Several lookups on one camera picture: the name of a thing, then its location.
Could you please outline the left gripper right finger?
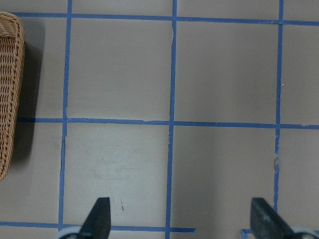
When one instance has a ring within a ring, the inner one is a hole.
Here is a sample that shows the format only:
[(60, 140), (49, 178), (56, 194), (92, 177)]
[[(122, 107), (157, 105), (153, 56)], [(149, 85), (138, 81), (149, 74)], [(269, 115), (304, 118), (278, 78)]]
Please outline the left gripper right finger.
[(250, 228), (256, 239), (299, 238), (264, 198), (251, 199)]

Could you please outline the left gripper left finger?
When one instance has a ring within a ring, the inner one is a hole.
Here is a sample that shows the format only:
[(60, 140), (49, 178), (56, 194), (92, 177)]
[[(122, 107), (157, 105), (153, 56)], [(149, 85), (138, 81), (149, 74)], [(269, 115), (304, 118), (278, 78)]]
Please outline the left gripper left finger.
[(98, 198), (79, 231), (79, 238), (107, 239), (110, 231), (110, 198)]

